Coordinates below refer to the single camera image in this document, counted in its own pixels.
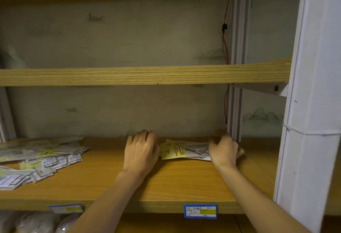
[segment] hand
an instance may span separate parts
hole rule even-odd
[[[211,160],[217,170],[222,168],[237,168],[236,159],[241,156],[244,151],[238,151],[238,143],[236,143],[228,134],[221,137],[219,144],[213,142],[209,145]]]
[[[144,179],[158,160],[160,146],[154,131],[142,130],[129,136],[125,149],[123,171]]]

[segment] forearm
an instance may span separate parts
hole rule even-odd
[[[78,219],[69,233],[114,232],[130,197],[141,183],[133,174],[119,173],[113,185]]]
[[[237,169],[224,167],[219,169],[219,172],[257,232],[310,232],[260,192]]]

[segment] white strap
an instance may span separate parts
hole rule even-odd
[[[337,131],[337,130],[325,130],[325,131],[306,131],[306,130],[302,130],[300,128],[296,128],[293,127],[291,125],[287,125],[285,123],[283,123],[283,126],[288,128],[289,130],[298,132],[302,135],[322,135],[322,136],[328,136],[328,135],[341,135],[341,130]]]

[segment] price tag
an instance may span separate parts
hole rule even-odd
[[[64,205],[50,205],[49,209],[58,214],[82,213],[83,208],[80,203],[64,204]]]
[[[218,207],[216,204],[185,204],[185,218],[216,219]]]

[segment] plastic wrap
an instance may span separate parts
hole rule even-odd
[[[78,220],[79,214],[73,214],[65,219],[58,225],[56,233],[65,233],[67,232],[72,225]]]
[[[16,222],[17,233],[54,233],[56,214],[51,212],[28,212]]]
[[[14,228],[15,220],[20,212],[0,210],[0,232],[9,233]]]

